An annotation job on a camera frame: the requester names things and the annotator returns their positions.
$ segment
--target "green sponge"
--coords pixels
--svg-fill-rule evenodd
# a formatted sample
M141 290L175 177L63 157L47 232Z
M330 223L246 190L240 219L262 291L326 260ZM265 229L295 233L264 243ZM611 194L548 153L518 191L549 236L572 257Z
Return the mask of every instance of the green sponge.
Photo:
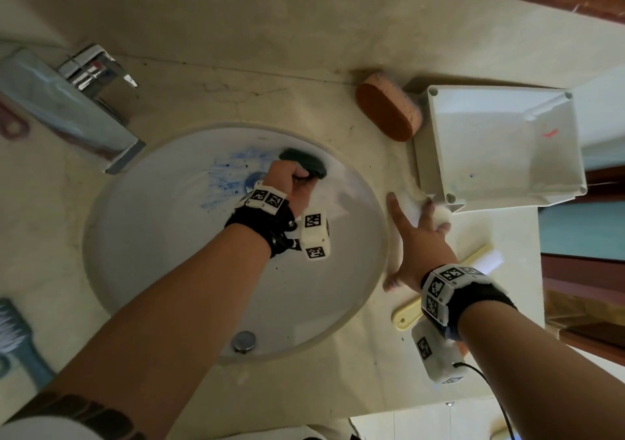
M294 160L308 170L310 175L317 177L319 180L324 179L327 175L326 166L324 166L321 159L307 154L306 152L298 151L290 147L280 154L280 160Z

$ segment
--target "white sink basin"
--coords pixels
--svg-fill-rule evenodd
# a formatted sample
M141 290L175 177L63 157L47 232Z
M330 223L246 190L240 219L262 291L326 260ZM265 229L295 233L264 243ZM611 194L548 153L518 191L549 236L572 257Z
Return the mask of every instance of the white sink basin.
M266 172L287 147L326 165L311 207L328 213L332 254L308 261L289 250L271 259L235 331L253 332L255 348L243 355L227 345L222 361L284 354L344 324L369 297L384 266L386 221L378 201L355 170L320 147L242 124L180 137L103 192L90 217L84 259L104 307L117 311L204 246L245 194L246 179Z

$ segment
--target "human hand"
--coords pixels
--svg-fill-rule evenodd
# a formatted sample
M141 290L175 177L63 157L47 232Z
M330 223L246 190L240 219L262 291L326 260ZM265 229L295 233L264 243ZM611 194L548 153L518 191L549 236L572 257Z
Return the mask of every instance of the human hand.
M317 184L317 177L304 180L308 175L308 171L304 170L298 162L275 160L263 178L262 184L286 193L289 208L293 216L298 217L308 207L311 193Z
M445 264L456 264L454 251L445 242L451 223L443 223L434 229L434 203L428 200L421 209L418 227L414 227L399 207L395 193L388 193L386 204L404 244L404 258L399 270L390 275L382 286L384 292L405 284L421 292L421 279L430 270Z

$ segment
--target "tattoo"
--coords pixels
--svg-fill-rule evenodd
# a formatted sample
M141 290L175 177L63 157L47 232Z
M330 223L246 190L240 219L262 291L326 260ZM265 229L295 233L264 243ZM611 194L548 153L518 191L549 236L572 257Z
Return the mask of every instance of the tattoo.
M81 396L42 392L22 407L7 423L28 417L65 417L82 423L104 440L145 440L145 435L134 429L129 417L115 409L89 401Z

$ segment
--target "forearm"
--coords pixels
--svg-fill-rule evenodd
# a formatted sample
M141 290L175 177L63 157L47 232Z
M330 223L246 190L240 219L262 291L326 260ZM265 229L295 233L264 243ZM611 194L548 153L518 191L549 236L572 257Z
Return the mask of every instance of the forearm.
M233 224L123 307L51 382L164 437L215 363L271 250Z
M523 439L616 439L625 384L500 302L478 302L459 332Z

